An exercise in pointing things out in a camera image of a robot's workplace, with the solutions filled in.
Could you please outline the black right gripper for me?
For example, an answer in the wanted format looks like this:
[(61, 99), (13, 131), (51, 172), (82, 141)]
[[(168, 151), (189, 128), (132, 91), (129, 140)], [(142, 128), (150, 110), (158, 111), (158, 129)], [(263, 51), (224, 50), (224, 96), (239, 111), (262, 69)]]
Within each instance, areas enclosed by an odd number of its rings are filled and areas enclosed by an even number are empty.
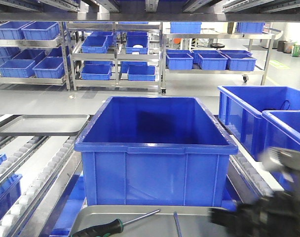
[(275, 192), (235, 211), (209, 209), (211, 223), (231, 237), (300, 237), (300, 201), (290, 192)]

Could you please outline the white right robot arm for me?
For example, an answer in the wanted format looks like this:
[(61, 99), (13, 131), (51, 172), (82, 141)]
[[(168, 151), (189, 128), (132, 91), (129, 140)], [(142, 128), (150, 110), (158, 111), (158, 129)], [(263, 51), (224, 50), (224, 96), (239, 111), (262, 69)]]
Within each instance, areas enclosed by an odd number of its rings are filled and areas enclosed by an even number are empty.
[(292, 190), (241, 203), (235, 211), (210, 208), (209, 221), (234, 237), (300, 237), (300, 151), (269, 147), (261, 158), (266, 170), (287, 174)]

